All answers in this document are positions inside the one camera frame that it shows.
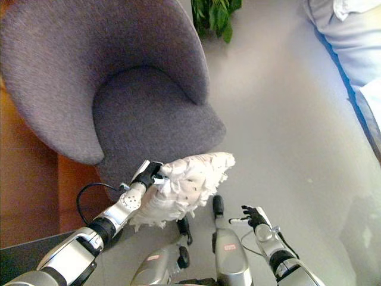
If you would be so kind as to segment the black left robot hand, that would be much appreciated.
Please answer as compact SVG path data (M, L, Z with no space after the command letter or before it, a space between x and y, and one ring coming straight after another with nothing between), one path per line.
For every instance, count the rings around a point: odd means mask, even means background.
M163 166L161 162L145 160L133 175L131 185L139 183L145 186L146 189L152 185L161 185L165 182L163 175L160 174L160 169Z

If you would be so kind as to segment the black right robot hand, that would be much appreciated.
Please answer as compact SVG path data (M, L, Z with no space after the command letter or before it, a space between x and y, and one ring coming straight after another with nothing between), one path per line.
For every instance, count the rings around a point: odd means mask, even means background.
M244 216L239 218L230 218L228 222L231 225L246 224L252 227L253 230L255 230L259 225L267 225L272 228L270 220L261 207L242 205L241 209Z

